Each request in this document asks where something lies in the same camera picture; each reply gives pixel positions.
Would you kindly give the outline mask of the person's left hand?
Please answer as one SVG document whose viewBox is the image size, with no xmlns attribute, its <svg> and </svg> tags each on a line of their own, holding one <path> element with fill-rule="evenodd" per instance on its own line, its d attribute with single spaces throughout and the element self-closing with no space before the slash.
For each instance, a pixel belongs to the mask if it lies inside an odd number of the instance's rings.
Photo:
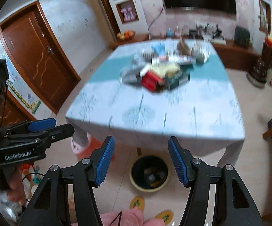
<svg viewBox="0 0 272 226">
<path fill-rule="evenodd" d="M 16 168 L 9 179 L 9 190 L 7 191 L 8 200 L 18 202 L 20 206 L 26 204 L 26 194 L 24 192 L 24 185 L 22 183 L 22 173 Z"/>
</svg>

